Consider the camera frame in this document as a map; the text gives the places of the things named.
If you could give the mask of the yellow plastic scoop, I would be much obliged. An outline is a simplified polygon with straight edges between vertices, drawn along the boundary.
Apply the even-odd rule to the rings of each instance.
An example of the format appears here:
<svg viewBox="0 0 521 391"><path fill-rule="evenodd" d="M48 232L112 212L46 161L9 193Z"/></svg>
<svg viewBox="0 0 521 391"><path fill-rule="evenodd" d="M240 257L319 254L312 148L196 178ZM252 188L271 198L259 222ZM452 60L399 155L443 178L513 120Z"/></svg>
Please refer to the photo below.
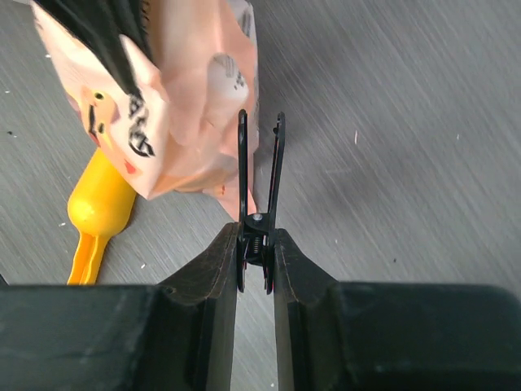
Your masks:
<svg viewBox="0 0 521 391"><path fill-rule="evenodd" d="M96 282L105 248L128 225L136 195L97 149L68 200L68 217L79 233L69 285Z"/></svg>

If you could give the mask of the black bag clip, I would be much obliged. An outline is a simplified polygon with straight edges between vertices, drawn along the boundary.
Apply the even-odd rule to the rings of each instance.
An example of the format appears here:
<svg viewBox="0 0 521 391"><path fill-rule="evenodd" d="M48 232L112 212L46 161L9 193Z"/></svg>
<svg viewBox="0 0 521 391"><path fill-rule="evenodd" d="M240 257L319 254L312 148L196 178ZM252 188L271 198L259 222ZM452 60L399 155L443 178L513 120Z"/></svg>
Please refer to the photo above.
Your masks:
<svg viewBox="0 0 521 391"><path fill-rule="evenodd" d="M269 182L267 211L248 212L248 117L242 109L238 114L238 162L239 162L239 230L236 240L237 286L245 289L245 271L249 264L263 269L265 291L274 290L274 246L276 241L276 216L278 192L282 175L285 147L285 114L280 112L273 128L274 154Z"/></svg>

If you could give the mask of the pink cat litter bag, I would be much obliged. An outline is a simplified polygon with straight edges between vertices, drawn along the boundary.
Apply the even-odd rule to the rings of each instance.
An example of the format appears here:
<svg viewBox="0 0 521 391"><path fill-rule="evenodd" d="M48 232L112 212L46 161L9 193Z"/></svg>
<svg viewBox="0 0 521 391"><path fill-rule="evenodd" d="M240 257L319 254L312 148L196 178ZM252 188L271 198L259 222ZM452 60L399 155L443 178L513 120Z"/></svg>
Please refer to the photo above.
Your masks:
<svg viewBox="0 0 521 391"><path fill-rule="evenodd" d="M148 1L152 59L123 35L141 91L126 94L78 39L31 2L36 29L85 132L146 199L204 193L239 216L238 114L258 136L255 19L247 1Z"/></svg>

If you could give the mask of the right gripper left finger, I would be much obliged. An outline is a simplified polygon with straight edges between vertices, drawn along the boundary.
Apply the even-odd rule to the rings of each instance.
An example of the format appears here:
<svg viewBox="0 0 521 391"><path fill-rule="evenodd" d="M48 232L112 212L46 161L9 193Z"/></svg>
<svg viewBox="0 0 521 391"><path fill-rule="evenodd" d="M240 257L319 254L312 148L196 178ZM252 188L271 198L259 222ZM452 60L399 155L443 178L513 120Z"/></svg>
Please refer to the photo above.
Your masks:
<svg viewBox="0 0 521 391"><path fill-rule="evenodd" d="M161 366L168 390L228 390L237 302L236 235L227 223L210 245L160 283Z"/></svg>

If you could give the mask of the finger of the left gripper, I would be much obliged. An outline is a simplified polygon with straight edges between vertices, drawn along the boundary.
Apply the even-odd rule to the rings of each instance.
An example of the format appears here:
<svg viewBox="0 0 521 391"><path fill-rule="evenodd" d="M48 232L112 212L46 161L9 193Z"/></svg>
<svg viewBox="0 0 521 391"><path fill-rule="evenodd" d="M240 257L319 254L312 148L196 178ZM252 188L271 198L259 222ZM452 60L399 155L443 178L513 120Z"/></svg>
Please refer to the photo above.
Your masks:
<svg viewBox="0 0 521 391"><path fill-rule="evenodd" d="M41 0L36 4L95 55L126 94L141 94L120 36L130 38L152 59L147 33L148 1Z"/></svg>

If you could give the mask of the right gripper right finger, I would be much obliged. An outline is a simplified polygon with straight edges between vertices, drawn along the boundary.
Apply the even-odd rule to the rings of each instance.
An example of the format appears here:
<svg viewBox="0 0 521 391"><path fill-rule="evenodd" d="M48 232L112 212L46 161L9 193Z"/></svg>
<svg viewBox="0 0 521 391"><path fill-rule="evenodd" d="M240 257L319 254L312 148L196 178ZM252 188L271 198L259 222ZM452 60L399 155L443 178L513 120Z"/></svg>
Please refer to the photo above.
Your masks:
<svg viewBox="0 0 521 391"><path fill-rule="evenodd" d="M335 279L300 250L285 229L274 247L274 322L278 388L310 390L306 311Z"/></svg>

